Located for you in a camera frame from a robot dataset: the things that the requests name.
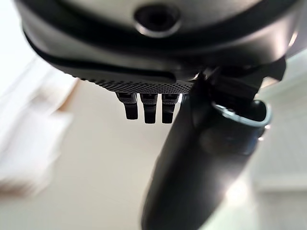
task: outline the metallic trim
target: metallic trim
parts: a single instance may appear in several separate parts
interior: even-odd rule
[[[213,107],[218,110],[224,117],[226,117],[227,119],[231,119],[233,121],[239,122],[241,124],[250,126],[250,127],[264,127],[266,125],[268,125],[271,121],[272,118],[272,109],[269,105],[267,105],[266,103],[265,107],[266,107],[266,116],[264,118],[263,121],[254,121],[242,116],[237,115],[234,111],[229,110],[228,108],[222,106],[222,105],[218,105],[215,102],[212,102]]]
[[[163,37],[168,37],[172,34],[174,34],[181,26],[181,22],[178,21],[176,22],[170,29],[165,30],[165,31],[152,31],[135,21],[135,28],[136,30],[147,37],[152,37],[152,38],[163,38]]]

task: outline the circular opening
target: circular opening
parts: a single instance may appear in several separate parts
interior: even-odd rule
[[[148,23],[156,27],[163,27],[167,21],[168,18],[164,12],[153,12],[148,15]]]
[[[166,32],[179,22],[179,12],[163,4],[140,7],[134,14],[137,24],[152,32]]]

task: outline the blurry background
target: blurry background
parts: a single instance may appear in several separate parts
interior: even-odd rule
[[[0,6],[3,99],[25,73],[33,76],[27,89],[59,73],[25,42],[12,1]],[[259,97],[274,110],[270,131],[204,230],[307,229],[307,51],[291,57],[285,80]],[[139,119],[128,121],[114,93],[82,81],[62,110],[74,120],[51,185],[31,198],[0,195],[0,229],[140,229],[146,187],[171,127],[161,122],[161,103],[156,124],[144,124],[141,104]]]

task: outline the perforated mesh grille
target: perforated mesh grille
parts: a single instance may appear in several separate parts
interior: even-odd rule
[[[193,83],[185,81],[177,81],[175,84],[152,84],[145,82],[124,82],[124,81],[96,81],[90,79],[89,81],[100,85],[107,90],[114,92],[135,92],[135,93],[188,93]]]

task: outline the black plastic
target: black plastic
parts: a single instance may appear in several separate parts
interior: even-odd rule
[[[137,95],[135,93],[116,93],[117,98],[125,106],[126,118],[128,120],[138,119]]]
[[[222,116],[196,83],[186,95],[156,163],[142,216],[143,230],[197,230],[242,172],[264,127]],[[266,111],[256,120],[263,119]]]
[[[144,107],[145,123],[154,124],[158,95],[141,93],[140,97]]]
[[[171,124],[179,94],[162,94],[162,123]]]

